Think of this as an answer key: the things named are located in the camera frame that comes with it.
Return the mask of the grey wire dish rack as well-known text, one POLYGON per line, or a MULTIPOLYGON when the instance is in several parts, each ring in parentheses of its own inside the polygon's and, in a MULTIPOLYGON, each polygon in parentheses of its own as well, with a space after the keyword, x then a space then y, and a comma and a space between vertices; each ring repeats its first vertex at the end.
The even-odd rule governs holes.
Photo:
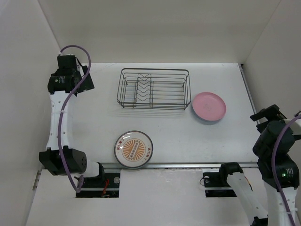
POLYGON ((184 111, 191 103, 186 69, 124 68, 117 102, 123 108, 184 111))

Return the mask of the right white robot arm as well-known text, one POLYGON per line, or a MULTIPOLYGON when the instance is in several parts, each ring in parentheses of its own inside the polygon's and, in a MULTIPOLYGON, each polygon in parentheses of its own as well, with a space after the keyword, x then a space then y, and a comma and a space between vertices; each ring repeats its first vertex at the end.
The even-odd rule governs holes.
POLYGON ((251 226, 294 226, 295 199, 300 186, 300 171, 289 156, 289 151, 301 138, 301 114, 287 119, 277 105, 261 109, 252 115, 258 121, 260 133, 253 153, 258 157, 257 165, 267 194, 268 208, 264 209, 256 198, 244 172, 237 162, 223 163, 218 180, 229 185, 239 199, 251 226))

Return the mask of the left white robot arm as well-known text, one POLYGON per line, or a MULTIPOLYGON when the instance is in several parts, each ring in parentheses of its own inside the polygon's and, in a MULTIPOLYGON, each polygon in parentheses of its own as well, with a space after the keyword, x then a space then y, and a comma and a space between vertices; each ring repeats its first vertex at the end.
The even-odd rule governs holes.
POLYGON ((81 174, 92 185, 99 187, 105 182, 103 166, 90 161, 83 151, 77 150, 72 137, 73 110, 77 95, 94 88, 88 76, 77 90, 88 66, 82 65, 75 55, 59 55, 58 69, 50 75, 48 92, 51 101, 50 134, 46 149, 39 153, 40 163, 54 176, 65 176, 63 163, 71 174, 81 174))

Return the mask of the pink plate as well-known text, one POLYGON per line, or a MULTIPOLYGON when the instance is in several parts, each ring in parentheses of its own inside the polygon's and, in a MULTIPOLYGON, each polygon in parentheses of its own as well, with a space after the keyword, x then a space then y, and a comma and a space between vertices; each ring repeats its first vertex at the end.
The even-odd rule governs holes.
POLYGON ((198 117, 206 121, 222 119, 227 110, 224 100, 211 92, 197 94, 192 100, 192 109, 198 117))

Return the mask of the white plate orange sunburst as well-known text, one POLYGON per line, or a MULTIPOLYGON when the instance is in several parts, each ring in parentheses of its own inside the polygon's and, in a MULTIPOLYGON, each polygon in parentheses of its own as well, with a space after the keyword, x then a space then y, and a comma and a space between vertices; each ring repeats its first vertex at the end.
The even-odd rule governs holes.
POLYGON ((153 155, 151 138, 137 130, 122 134, 114 145, 114 155, 119 164, 128 169, 139 169, 146 165, 153 155))

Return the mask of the blue plate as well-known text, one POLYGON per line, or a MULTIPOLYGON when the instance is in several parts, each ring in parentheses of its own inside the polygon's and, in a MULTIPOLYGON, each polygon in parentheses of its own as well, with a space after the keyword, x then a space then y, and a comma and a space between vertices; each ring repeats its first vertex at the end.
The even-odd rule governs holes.
POLYGON ((195 120, 198 120, 201 124, 204 124, 204 125, 214 125, 214 124, 217 124, 219 123, 220 121, 223 121, 223 118, 219 119, 219 120, 215 120, 215 121, 209 121, 209 120, 205 120, 203 119, 202 117, 199 117, 195 111, 193 110, 193 107, 190 108, 190 111, 193 115, 193 118, 195 120))

